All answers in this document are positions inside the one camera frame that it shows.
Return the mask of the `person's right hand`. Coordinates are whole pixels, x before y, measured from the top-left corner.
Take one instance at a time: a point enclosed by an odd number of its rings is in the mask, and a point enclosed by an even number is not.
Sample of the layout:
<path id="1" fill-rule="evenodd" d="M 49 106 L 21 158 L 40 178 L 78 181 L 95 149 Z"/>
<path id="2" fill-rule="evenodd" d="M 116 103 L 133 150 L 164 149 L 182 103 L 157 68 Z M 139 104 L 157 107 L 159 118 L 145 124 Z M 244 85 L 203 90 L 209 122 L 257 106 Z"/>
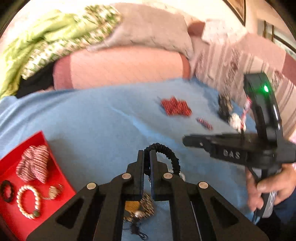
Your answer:
<path id="1" fill-rule="evenodd" d="M 290 197 L 295 189 L 295 163 L 283 164 L 282 170 L 276 175 L 256 183 L 252 173 L 245 168 L 246 188 L 248 193 L 247 205 L 250 211 L 263 208 L 261 194 L 277 192 L 274 205 L 277 205 Z"/>

